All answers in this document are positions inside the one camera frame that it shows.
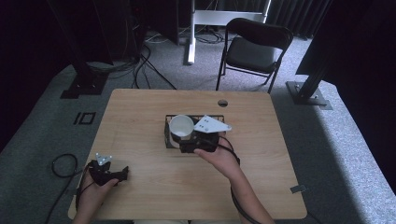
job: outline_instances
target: wrist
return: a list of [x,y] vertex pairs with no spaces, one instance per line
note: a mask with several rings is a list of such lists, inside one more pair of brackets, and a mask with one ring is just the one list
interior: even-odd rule
[[73,224],[88,224],[91,222],[91,219],[92,217],[90,215],[77,212],[73,219]]

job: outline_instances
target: metal bracket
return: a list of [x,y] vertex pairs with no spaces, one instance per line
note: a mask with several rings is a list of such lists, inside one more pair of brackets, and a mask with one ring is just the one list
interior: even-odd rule
[[286,82],[286,85],[288,86],[291,97],[296,105],[318,105],[322,110],[332,110],[330,101],[323,98],[319,89],[315,90],[313,96],[309,99],[304,99],[300,98],[298,95],[300,88],[304,85],[303,82],[288,81]]
[[201,118],[194,126],[194,130],[201,133],[227,132],[230,131],[231,128],[232,127],[230,125],[213,119],[208,115],[205,115],[203,118]]
[[108,161],[111,161],[111,159],[113,159],[112,156],[101,156],[99,153],[96,153],[96,160],[100,166]]

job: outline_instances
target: white cup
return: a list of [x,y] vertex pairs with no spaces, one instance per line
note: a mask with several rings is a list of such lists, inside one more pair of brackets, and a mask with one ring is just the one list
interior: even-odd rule
[[172,134],[180,137],[181,140],[190,139],[194,130],[194,122],[189,116],[177,115],[169,122],[169,130]]

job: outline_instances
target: black curtain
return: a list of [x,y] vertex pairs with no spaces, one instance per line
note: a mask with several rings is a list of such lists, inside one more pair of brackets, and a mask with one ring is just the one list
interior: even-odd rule
[[337,87],[393,191],[395,10],[395,0],[333,0],[297,70],[310,80],[323,78]]

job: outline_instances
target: wooden table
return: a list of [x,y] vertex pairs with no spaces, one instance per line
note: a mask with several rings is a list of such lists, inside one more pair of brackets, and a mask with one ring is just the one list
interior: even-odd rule
[[[225,100],[228,105],[219,106]],[[194,154],[166,148],[166,115],[223,115],[241,167],[275,219],[303,218],[301,193],[271,97],[264,92],[114,90],[87,160],[113,156],[127,181],[107,197],[98,219],[238,219],[230,184]],[[74,201],[69,209],[73,217]]]

